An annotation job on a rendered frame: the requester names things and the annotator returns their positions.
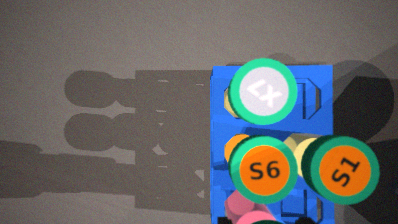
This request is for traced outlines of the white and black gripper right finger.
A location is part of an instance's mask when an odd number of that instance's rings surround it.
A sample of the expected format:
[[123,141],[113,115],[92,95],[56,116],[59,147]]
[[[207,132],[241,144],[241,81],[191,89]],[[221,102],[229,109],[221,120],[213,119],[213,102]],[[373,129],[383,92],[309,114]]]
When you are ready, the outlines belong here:
[[298,220],[295,220],[295,224],[317,224],[310,217],[299,217]]

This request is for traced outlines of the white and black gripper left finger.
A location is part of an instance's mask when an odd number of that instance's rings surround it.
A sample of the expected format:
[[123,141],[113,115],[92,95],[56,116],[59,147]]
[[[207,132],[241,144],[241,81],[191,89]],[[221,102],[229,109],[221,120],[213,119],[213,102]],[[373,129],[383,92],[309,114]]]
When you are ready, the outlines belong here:
[[217,224],[233,224],[231,219],[228,217],[217,217]]

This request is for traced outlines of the green tube cap with orange s6 dot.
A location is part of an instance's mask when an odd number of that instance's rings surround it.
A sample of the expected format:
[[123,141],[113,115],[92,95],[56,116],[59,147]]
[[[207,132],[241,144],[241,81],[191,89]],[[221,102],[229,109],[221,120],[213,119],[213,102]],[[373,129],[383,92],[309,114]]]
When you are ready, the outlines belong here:
[[270,136],[236,133],[224,145],[224,158],[235,188],[254,203],[276,203],[288,196],[297,182],[294,153]]

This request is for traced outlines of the blue tube rack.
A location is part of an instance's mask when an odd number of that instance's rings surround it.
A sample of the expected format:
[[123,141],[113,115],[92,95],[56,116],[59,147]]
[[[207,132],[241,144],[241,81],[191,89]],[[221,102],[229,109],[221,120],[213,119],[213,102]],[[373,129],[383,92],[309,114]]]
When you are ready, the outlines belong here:
[[[241,66],[213,66],[210,76],[210,215],[211,224],[225,217],[224,202],[236,190],[224,158],[224,145],[236,134],[266,135],[284,142],[292,133],[333,135],[332,65],[286,66],[294,75],[298,97],[292,111],[281,121],[257,125],[234,118],[224,108],[224,91]],[[315,111],[315,87],[319,108]],[[283,200],[266,204],[284,224],[310,217],[317,224],[335,224],[334,203],[311,190],[298,177],[294,189]],[[317,197],[321,218],[317,221]],[[281,202],[281,204],[280,204]]]

